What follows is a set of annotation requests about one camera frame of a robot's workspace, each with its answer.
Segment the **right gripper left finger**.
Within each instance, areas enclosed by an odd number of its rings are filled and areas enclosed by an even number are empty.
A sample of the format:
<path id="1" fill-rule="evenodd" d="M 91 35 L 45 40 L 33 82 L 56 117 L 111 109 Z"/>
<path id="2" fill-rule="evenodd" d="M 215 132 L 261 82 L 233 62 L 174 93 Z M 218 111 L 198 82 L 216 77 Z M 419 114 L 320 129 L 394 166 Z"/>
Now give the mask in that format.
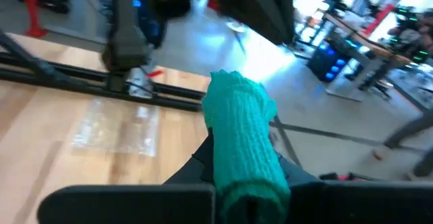
<path id="1" fill-rule="evenodd" d="M 201 143 L 199 148 L 191 155 L 189 160 L 176 173 L 174 173 L 164 182 L 164 184 L 209 183 L 211 185 L 214 185 L 213 149 L 213 133 L 212 129 L 209 129 L 207 137 Z"/>

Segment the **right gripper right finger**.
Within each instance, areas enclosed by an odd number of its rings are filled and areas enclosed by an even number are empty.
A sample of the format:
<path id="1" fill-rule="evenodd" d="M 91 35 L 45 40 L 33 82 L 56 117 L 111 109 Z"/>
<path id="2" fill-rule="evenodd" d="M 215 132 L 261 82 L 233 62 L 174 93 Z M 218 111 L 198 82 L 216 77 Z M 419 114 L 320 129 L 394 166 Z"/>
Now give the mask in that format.
<path id="1" fill-rule="evenodd" d="M 290 159 L 285 158 L 281 154 L 278 154 L 277 157 L 288 183 L 310 183 L 320 181 L 317 177 L 294 164 Z"/>

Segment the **teal elastic bandage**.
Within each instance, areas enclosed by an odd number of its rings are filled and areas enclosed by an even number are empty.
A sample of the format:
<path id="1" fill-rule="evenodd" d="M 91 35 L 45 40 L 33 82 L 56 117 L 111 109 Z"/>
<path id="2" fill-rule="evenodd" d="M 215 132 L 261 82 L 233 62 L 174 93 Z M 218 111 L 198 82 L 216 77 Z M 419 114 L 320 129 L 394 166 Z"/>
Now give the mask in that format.
<path id="1" fill-rule="evenodd" d="M 275 101 L 262 85 L 220 70 L 211 74 L 202 107 L 224 224 L 284 224 L 291 192 L 269 140 Z"/>

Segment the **red black power station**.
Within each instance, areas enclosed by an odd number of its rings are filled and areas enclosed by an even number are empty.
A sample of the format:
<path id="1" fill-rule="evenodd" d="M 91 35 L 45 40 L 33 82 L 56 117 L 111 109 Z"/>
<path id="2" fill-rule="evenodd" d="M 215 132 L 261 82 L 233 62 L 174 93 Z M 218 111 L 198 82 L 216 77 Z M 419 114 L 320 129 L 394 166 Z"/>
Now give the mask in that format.
<path id="1" fill-rule="evenodd" d="M 335 172 L 326 173 L 319 176 L 321 180 L 333 180 L 333 181 L 370 181 L 369 177 L 359 175 L 356 173 L 347 173 L 340 175 Z"/>

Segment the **clear plastic bag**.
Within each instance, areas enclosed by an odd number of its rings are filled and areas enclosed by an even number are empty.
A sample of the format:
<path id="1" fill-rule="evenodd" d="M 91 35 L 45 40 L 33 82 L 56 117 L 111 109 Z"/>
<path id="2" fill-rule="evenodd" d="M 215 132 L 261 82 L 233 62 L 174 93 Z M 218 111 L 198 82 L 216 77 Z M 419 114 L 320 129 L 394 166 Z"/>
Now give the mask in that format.
<path id="1" fill-rule="evenodd" d="M 154 157 L 159 114 L 157 106 L 117 99 L 94 99 L 77 127 L 72 145 L 98 152 Z"/>

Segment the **red stand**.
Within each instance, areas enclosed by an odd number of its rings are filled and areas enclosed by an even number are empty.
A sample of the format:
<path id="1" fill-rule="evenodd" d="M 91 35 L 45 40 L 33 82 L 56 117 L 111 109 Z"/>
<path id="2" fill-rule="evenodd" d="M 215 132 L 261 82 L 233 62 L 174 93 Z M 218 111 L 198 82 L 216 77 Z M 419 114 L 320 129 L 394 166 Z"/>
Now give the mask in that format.
<path id="1" fill-rule="evenodd" d="M 43 37 L 47 34 L 47 31 L 39 25 L 37 16 L 37 0 L 25 0 L 26 8 L 29 17 L 29 28 L 26 34 L 31 37 Z"/>

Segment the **black computer blue lights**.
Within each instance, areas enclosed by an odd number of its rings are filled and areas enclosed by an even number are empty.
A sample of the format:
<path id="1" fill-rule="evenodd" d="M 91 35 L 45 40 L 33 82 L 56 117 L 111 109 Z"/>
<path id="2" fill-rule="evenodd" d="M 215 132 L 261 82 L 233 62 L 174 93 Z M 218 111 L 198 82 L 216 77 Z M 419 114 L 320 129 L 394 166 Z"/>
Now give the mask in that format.
<path id="1" fill-rule="evenodd" d="M 339 44 L 323 41 L 307 62 L 310 71 L 322 82 L 332 82 L 347 65 L 350 56 L 344 53 Z"/>

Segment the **wooden desk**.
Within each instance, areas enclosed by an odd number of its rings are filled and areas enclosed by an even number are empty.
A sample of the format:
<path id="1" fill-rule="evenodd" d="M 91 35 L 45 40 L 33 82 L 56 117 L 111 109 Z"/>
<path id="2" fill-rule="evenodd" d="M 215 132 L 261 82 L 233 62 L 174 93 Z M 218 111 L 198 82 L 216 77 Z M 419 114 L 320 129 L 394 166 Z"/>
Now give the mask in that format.
<path id="1" fill-rule="evenodd" d="M 333 24 L 326 39 L 333 41 L 334 47 L 338 51 L 349 55 L 364 66 L 364 70 L 351 84 L 343 85 L 337 81 L 331 82 L 330 86 L 326 89 L 328 94 L 361 101 L 361 99 L 357 97 L 360 92 L 358 88 L 368 79 L 369 74 L 375 72 L 381 65 L 385 64 L 385 61 L 389 61 L 389 64 L 394 67 L 411 63 L 409 58 L 369 40 L 363 33 L 351 28 L 348 23 L 341 18 L 331 14 L 325 14 L 323 19 Z M 375 54 L 375 57 L 369 59 L 355 47 L 357 43 L 361 47 L 367 47 Z"/>

